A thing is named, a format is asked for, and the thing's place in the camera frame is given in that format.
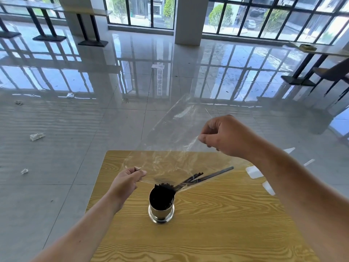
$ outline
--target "transparent plastic film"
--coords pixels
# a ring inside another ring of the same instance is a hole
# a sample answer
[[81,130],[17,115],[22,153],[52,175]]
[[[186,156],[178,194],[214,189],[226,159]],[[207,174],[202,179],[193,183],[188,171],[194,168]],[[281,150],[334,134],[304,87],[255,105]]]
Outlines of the transparent plastic film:
[[198,140],[205,123],[216,116],[219,114],[213,105],[183,96],[130,153],[123,167],[147,171],[144,182],[183,191],[249,166],[247,161],[208,148]]

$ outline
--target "forearm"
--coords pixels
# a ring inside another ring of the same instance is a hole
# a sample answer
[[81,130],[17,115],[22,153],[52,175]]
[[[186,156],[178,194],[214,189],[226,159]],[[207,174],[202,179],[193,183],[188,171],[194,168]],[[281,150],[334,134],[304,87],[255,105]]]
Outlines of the forearm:
[[63,237],[32,262],[88,262],[98,248],[120,206],[106,194]]
[[261,140],[249,159],[266,177],[321,261],[347,261],[349,201],[281,149]]

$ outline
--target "person's left hand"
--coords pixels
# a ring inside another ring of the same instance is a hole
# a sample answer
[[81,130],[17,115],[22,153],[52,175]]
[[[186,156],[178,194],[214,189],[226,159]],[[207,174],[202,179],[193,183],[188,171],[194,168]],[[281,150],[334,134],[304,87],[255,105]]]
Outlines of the person's left hand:
[[121,171],[114,179],[107,194],[116,200],[119,211],[127,198],[137,188],[137,181],[142,180],[146,171],[138,170],[137,167],[131,167]]

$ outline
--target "wooden table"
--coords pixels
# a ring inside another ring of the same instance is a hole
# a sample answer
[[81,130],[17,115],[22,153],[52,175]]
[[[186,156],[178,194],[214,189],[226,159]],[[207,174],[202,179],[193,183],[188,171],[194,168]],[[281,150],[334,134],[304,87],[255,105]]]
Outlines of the wooden table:
[[[56,34],[56,31],[53,27],[53,24],[51,22],[51,19],[49,15],[47,14],[47,9],[55,9],[60,7],[59,4],[55,3],[43,3],[43,2],[32,2],[32,1],[25,1],[25,0],[0,0],[0,4],[2,5],[9,5],[9,6],[15,6],[15,7],[25,7],[28,10],[28,13],[30,17],[32,18],[37,30],[39,31],[39,34],[37,37],[34,37],[33,40],[40,40],[40,41],[55,41],[55,42],[61,42],[65,40],[67,37],[60,36]],[[47,26],[49,27],[52,35],[46,35],[40,25],[40,22],[38,21],[33,8],[41,9],[41,12],[46,20]],[[3,30],[2,33],[0,33],[0,37],[3,38],[13,38],[15,36],[20,35],[19,32],[10,32],[7,30],[5,24],[2,22],[0,18],[0,26]]]
[[[349,51],[344,49],[340,49],[333,45],[322,45],[322,44],[311,44],[316,48],[315,51],[307,50],[306,48],[300,47],[301,44],[306,44],[303,42],[289,42],[288,46],[296,48],[302,52],[307,53],[308,55],[305,57],[303,62],[299,65],[297,70],[294,72],[292,76],[282,75],[281,78],[292,85],[302,85],[302,86],[315,86],[315,84],[309,80],[309,78],[313,75],[312,69],[314,67],[320,67],[320,65],[325,61],[328,56],[340,56],[340,57],[349,57]],[[304,68],[308,65],[310,60],[315,54],[320,54],[320,58],[316,61],[314,66],[308,71],[306,75],[303,77],[299,77]]]
[[[129,153],[106,153],[87,209],[107,192]],[[217,154],[200,156],[213,162]],[[148,216],[153,185],[139,183],[91,261],[319,261],[264,181],[236,170],[180,192],[172,220],[163,225]]]
[[[81,27],[82,35],[84,36],[84,39],[85,39],[84,41],[78,43],[78,45],[105,47],[108,44],[108,41],[101,40],[99,37],[95,16],[108,16],[112,13],[112,11],[103,10],[103,9],[94,9],[94,8],[84,8],[84,7],[72,7],[72,6],[66,6],[66,5],[63,5],[53,10],[55,12],[66,12],[66,13],[76,14],[77,20],[79,21],[79,24]],[[90,15],[96,40],[91,40],[88,38],[84,23],[81,18],[81,14]]]

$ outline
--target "metal cup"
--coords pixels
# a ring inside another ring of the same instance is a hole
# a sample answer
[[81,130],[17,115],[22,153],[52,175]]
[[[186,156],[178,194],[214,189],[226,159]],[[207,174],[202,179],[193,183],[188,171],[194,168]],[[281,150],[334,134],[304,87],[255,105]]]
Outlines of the metal cup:
[[164,211],[159,211],[157,209],[155,209],[152,205],[151,205],[151,193],[154,189],[151,190],[151,192],[149,193],[149,207],[148,207],[148,214],[151,218],[151,220],[155,223],[158,224],[162,224],[162,223],[167,223],[168,221],[170,221],[173,217],[174,214],[174,196],[173,196],[173,201],[170,207],[168,207],[168,209],[164,210]]

